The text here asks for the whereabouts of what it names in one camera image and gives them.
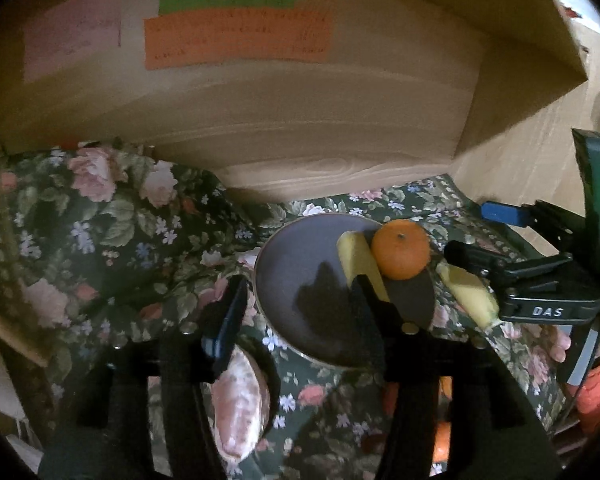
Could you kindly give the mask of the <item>person's right hand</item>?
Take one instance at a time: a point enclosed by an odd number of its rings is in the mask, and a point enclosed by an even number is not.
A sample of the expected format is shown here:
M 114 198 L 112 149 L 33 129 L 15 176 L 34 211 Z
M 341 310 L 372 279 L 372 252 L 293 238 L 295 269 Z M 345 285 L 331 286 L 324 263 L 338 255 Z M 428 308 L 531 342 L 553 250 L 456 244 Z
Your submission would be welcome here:
M 547 326 L 544 333 L 548 338 L 547 352 L 557 363 L 562 363 L 566 359 L 567 350 L 571 346 L 570 337 L 560 330 L 557 326 Z M 600 342 L 595 353 L 596 359 L 600 358 Z

